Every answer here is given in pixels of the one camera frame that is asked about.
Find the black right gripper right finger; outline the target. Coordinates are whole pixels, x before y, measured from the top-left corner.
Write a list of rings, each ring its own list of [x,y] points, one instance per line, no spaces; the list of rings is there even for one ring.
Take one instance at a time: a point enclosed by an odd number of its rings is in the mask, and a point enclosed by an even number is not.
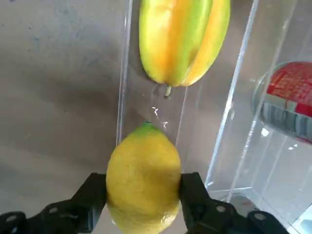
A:
[[[272,214],[212,199],[198,172],[182,174],[180,202],[188,234],[287,234]]]

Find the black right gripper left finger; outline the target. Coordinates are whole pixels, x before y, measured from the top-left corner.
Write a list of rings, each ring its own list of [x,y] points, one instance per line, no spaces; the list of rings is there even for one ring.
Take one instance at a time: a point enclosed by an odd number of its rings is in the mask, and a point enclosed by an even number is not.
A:
[[[0,215],[2,234],[89,234],[107,203],[106,175],[91,173],[67,200],[51,203],[27,217],[11,211]]]

